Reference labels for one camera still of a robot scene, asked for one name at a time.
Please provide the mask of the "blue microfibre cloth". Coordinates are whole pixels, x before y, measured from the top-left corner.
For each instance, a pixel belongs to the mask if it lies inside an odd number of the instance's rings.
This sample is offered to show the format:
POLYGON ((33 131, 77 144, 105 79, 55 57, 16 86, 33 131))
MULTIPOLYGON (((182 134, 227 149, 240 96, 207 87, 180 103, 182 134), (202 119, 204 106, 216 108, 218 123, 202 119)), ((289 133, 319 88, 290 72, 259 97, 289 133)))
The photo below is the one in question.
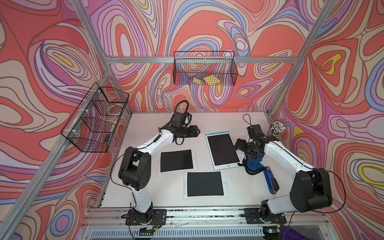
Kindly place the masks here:
POLYGON ((245 155, 243 161, 238 163, 238 166, 244 167, 246 173, 249 175, 257 175, 264 171, 265 167, 262 165, 262 160, 265 154, 257 153, 255 158, 245 155))

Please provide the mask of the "blue-edged white drawing tablet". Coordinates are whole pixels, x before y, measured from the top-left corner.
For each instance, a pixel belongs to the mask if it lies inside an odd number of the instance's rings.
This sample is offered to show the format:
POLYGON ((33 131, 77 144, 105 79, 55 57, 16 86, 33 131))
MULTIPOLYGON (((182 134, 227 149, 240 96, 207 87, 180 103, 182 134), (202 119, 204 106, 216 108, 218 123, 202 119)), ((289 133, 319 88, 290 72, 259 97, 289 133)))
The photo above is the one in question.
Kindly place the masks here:
POLYGON ((215 171, 239 166, 240 157, 234 149, 233 138, 229 131, 205 134, 205 138, 215 171))

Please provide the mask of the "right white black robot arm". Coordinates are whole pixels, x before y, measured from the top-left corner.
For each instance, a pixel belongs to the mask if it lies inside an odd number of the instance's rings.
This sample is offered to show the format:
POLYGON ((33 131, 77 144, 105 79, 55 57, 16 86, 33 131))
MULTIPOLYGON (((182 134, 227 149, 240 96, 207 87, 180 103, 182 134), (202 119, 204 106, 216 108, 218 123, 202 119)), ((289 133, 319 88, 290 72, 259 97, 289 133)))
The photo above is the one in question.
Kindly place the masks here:
POLYGON ((278 191, 277 181, 267 167, 261 164, 263 157, 275 160, 293 179, 289 194, 264 200, 261 203, 259 216, 263 220, 283 213, 305 213, 332 205, 332 191, 329 173, 300 160, 289 151, 276 137, 266 136, 260 125, 247 128, 248 140, 237 139, 234 149, 245 154, 241 166, 249 175, 265 173, 270 181, 273 193, 278 191))

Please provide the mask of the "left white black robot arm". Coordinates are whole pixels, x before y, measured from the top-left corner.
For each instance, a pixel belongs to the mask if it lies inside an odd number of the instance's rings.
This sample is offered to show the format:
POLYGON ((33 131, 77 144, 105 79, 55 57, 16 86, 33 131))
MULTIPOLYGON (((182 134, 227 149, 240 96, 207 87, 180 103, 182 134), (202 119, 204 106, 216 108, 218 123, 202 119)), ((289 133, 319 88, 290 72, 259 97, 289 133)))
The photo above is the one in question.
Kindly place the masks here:
POLYGON ((192 114, 189 112, 174 111, 170 121, 159 128, 157 135, 138 147, 125 150, 118 177, 132 191, 136 213, 148 214, 153 208, 146 189, 151 178, 152 158, 177 139, 198 137, 201 131, 196 125, 191 125, 191 121, 192 114))

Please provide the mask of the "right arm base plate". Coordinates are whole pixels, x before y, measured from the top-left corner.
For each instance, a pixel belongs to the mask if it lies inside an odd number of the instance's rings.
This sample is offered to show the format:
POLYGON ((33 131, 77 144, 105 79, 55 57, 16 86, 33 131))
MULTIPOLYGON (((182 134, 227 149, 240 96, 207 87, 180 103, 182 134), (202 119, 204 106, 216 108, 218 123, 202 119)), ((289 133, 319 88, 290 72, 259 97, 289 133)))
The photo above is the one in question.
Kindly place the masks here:
POLYGON ((265 207, 246 208, 240 217, 246 218, 247 224, 284 225, 287 223, 287 219, 284 214, 273 214, 265 207))

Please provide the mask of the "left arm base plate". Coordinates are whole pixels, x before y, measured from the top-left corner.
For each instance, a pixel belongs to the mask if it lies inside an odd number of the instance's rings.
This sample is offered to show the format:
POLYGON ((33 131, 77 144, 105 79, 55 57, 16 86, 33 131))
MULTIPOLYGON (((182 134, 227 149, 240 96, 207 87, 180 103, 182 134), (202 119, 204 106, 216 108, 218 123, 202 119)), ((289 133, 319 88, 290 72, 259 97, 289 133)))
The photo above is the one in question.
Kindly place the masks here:
POLYGON ((162 226, 166 223, 167 210, 154 209, 147 213, 140 213, 136 210, 129 210, 126 216, 126 226, 162 226))

